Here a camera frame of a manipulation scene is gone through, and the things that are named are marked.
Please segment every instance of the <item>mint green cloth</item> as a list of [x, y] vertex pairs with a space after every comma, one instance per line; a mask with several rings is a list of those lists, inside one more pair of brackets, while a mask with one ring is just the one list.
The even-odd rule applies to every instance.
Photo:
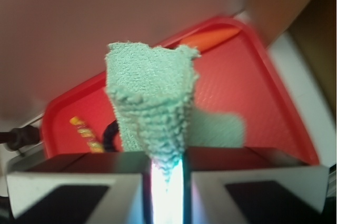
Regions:
[[142, 43], [113, 43], [109, 48], [106, 93], [124, 151], [144, 150], [169, 178], [186, 143], [242, 146], [244, 126], [239, 117], [193, 108], [198, 75], [192, 60], [200, 57], [197, 49], [150, 48]]

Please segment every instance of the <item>white light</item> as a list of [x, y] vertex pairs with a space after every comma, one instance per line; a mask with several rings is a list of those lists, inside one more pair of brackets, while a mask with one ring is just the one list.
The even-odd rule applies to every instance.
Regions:
[[183, 162], [173, 168], [168, 185], [162, 172], [152, 163], [151, 193], [154, 224], [183, 223]]

